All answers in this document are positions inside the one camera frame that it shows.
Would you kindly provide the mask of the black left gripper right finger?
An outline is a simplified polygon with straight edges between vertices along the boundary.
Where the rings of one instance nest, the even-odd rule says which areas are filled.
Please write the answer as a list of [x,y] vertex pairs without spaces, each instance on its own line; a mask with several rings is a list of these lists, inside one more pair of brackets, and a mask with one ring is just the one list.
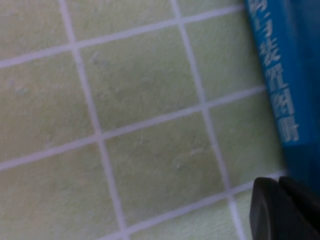
[[288,176],[281,176],[279,184],[291,197],[304,219],[313,227],[320,227],[320,197],[312,190]]

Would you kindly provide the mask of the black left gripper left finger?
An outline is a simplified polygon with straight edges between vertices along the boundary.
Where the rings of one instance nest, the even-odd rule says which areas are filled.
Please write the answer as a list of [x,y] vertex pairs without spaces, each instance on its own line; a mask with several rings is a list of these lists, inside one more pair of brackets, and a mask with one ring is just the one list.
[[318,240],[320,228],[308,223],[279,179],[254,180],[249,222],[254,240]]

